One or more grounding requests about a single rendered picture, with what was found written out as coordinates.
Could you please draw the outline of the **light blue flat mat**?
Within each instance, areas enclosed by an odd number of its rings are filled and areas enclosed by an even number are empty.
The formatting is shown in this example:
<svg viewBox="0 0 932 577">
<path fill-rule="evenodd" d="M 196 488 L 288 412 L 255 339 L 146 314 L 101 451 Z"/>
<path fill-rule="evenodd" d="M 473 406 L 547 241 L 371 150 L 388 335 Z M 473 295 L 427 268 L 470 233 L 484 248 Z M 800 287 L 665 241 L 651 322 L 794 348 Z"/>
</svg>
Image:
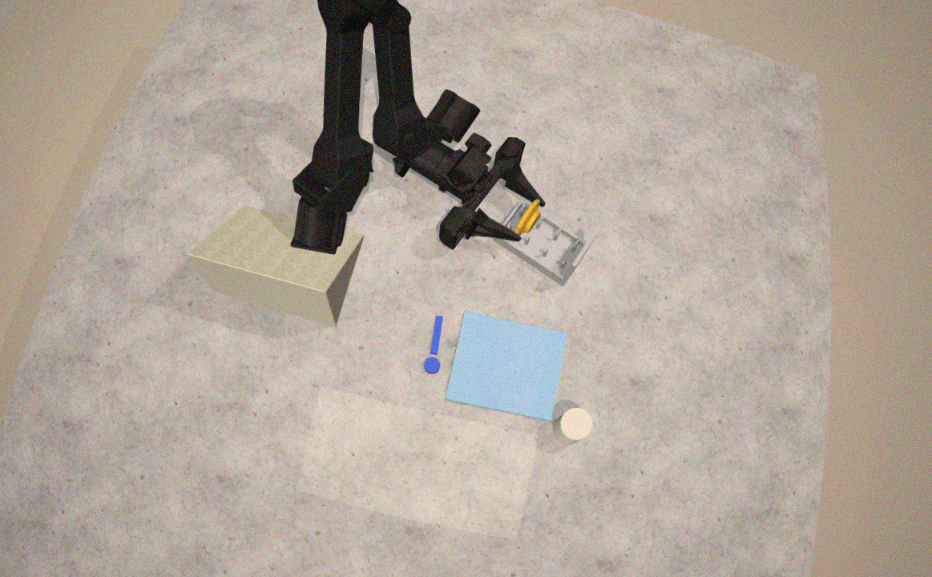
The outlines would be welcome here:
<svg viewBox="0 0 932 577">
<path fill-rule="evenodd" d="M 566 335 L 463 312 L 445 399 L 552 422 Z"/>
</svg>

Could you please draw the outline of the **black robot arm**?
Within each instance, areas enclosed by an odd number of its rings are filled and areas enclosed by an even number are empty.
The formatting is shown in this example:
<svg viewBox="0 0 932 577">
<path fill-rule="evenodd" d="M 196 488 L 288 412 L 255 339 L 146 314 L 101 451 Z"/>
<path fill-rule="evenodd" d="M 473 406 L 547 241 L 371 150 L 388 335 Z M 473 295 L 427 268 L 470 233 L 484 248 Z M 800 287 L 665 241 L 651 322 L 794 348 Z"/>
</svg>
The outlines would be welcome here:
<svg viewBox="0 0 932 577">
<path fill-rule="evenodd" d="M 312 162 L 293 179 L 301 195 L 293 248 L 332 253 L 341 246 L 345 221 L 373 172 L 373 145 L 358 130 L 364 30 L 373 24 L 379 106 L 373 115 L 375 145 L 396 156 L 401 178 L 413 169 L 429 180 L 451 147 L 459 143 L 479 115 L 479 108 L 444 89 L 428 118 L 414 98 L 410 51 L 411 13 L 397 0 L 317 0 L 326 28 L 325 96 L 322 133 Z M 452 190 L 465 194 L 491 160 L 491 143 L 473 134 L 466 152 L 439 175 Z M 456 153 L 458 152 L 458 153 Z M 368 172 L 369 171 L 369 172 Z M 329 191 L 325 188 L 328 188 Z"/>
</svg>

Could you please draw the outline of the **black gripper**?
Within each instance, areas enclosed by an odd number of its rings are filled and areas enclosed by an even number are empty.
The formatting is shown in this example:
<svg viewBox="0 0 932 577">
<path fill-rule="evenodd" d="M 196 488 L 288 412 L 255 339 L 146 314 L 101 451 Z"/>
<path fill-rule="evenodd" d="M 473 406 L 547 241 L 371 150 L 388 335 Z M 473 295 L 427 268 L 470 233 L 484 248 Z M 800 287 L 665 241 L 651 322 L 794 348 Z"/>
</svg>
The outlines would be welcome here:
<svg viewBox="0 0 932 577">
<path fill-rule="evenodd" d="M 545 207 L 545 201 L 540 198 L 535 188 L 531 186 L 527 177 L 523 174 L 520 167 L 522 153 L 527 143 L 521 141 L 517 136 L 507 136 L 505 143 L 498 148 L 494 158 L 494 166 L 489 169 L 485 165 L 480 171 L 480 175 L 472 184 L 466 185 L 465 194 L 461 195 L 452 190 L 445 183 L 445 180 L 439 175 L 440 169 L 444 167 L 441 174 L 446 175 L 454 166 L 455 158 L 454 149 L 450 150 L 443 160 L 439 162 L 433 175 L 433 182 L 438 186 L 440 192 L 448 191 L 462 200 L 462 207 L 454 207 L 445 219 L 440 223 L 439 237 L 440 241 L 446 246 L 450 246 L 452 251 L 455 246 L 461 242 L 463 235 L 466 234 L 466 240 L 470 235 L 488 236 L 501 238 L 501 240 L 520 241 L 522 237 L 516 232 L 506 228 L 496 220 L 488 218 L 486 213 L 479 208 L 482 200 L 494 187 L 496 180 L 499 178 L 505 180 L 505 188 L 521 195 L 525 200 L 530 202 L 539 200 L 539 207 Z M 486 188 L 485 188 L 486 187 Z M 478 196 L 479 195 L 479 196 Z"/>
</svg>

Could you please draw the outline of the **grey dish rack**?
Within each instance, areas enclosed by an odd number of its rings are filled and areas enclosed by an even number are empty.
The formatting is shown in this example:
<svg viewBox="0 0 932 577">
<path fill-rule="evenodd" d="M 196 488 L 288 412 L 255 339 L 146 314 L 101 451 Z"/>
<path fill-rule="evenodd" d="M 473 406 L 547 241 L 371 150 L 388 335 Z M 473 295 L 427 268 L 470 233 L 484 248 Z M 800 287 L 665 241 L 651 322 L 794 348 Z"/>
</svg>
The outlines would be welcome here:
<svg viewBox="0 0 932 577">
<path fill-rule="evenodd" d="M 503 226 L 512 231 L 516 230 L 519 221 L 530 206 L 527 202 L 520 200 Z M 522 237 L 520 241 L 501 240 L 496 237 L 494 241 L 496 244 L 505 246 L 507 251 L 514 253 L 522 260 L 526 260 L 533 268 L 538 269 L 557 284 L 564 286 L 599 230 L 600 228 L 596 227 L 586 242 L 556 223 L 556 220 L 547 218 L 545 213 L 540 212 L 538 222 L 535 223 L 531 232 L 520 234 Z"/>
</svg>

